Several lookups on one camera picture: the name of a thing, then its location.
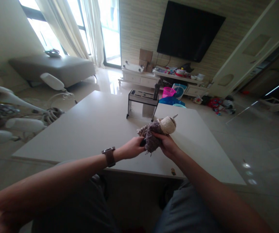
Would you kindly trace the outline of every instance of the sheer curtain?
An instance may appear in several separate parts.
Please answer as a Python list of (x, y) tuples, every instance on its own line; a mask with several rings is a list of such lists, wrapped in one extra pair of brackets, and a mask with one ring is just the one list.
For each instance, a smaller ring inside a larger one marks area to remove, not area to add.
[(101, 29), (101, 13), (97, 0), (80, 0), (84, 24), (92, 61), (97, 67), (105, 68), (104, 42)]
[(36, 0), (36, 2), (68, 54), (91, 59), (67, 0)]

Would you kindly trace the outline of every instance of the wall-mounted tv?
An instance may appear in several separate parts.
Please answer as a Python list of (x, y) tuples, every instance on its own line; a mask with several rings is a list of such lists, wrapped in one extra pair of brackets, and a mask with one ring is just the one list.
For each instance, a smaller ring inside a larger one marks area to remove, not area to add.
[(168, 1), (157, 52), (200, 62), (225, 19)]

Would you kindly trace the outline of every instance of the pants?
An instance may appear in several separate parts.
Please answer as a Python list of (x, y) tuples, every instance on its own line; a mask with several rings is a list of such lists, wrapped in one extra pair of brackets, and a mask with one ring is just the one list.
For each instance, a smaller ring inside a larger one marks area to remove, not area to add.
[[(100, 187), (89, 180), (83, 187), (41, 217), (32, 233), (120, 232)], [(165, 207), (154, 232), (222, 232), (189, 182), (184, 182)]]

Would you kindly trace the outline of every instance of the plush toy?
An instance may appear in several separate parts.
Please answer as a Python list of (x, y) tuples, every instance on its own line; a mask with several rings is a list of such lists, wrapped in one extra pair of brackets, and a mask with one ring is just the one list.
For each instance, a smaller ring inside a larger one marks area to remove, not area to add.
[(173, 117), (166, 117), (163, 119), (157, 119), (156, 121), (153, 121), (149, 125), (143, 126), (141, 129), (138, 129), (137, 133), (141, 137), (145, 137), (144, 140), (146, 140), (145, 149), (147, 150), (147, 153), (154, 152), (161, 143), (161, 140), (159, 138), (156, 138), (153, 136), (152, 132), (167, 135), (171, 134), (176, 129), (176, 122), (174, 118), (177, 117), (177, 114)]

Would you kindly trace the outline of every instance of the tv stand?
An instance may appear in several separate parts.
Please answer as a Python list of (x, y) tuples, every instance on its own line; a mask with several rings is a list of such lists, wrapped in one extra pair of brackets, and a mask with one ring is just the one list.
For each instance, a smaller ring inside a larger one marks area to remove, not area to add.
[(155, 88), (155, 84), (159, 82), (159, 79), (162, 79), (162, 77), (166, 77), (166, 78), (172, 78), (172, 79), (188, 82), (188, 87), (184, 94), (191, 97), (197, 97), (198, 95), (202, 97), (209, 90), (207, 88), (200, 87), (200, 85), (204, 83), (202, 81), (178, 77), (176, 75), (161, 73), (157, 71), (153, 71), (153, 73), (148, 73), (148, 72), (140, 73), (136, 71), (122, 69), (122, 73), (123, 73), (123, 77), (121, 79), (118, 79), (119, 86), (121, 85), (121, 82), (126, 82), (126, 83), (137, 84), (140, 86)]

